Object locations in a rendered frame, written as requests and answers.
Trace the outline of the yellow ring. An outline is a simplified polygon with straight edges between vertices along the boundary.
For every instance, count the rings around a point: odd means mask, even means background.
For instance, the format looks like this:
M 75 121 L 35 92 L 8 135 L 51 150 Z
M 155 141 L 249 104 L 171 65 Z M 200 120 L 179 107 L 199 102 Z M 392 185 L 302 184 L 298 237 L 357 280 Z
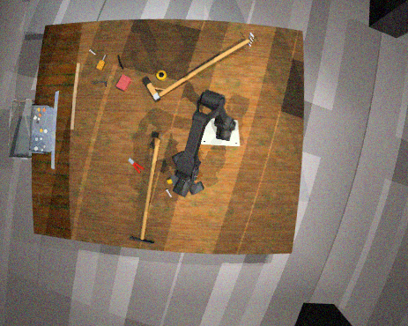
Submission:
M 167 74 L 163 70 L 159 71 L 157 74 L 157 79 L 164 80 L 166 77 L 167 77 Z

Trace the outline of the red rectangular block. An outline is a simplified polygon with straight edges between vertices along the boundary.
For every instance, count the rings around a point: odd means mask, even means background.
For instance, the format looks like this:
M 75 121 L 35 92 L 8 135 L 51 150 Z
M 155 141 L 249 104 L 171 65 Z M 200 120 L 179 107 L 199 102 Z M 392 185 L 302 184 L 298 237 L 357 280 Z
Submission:
M 128 85 L 130 84 L 130 81 L 132 79 L 128 78 L 127 76 L 125 76 L 124 74 L 122 74 L 118 84 L 116 85 L 119 89 L 123 89 L 124 91 L 126 91 Z

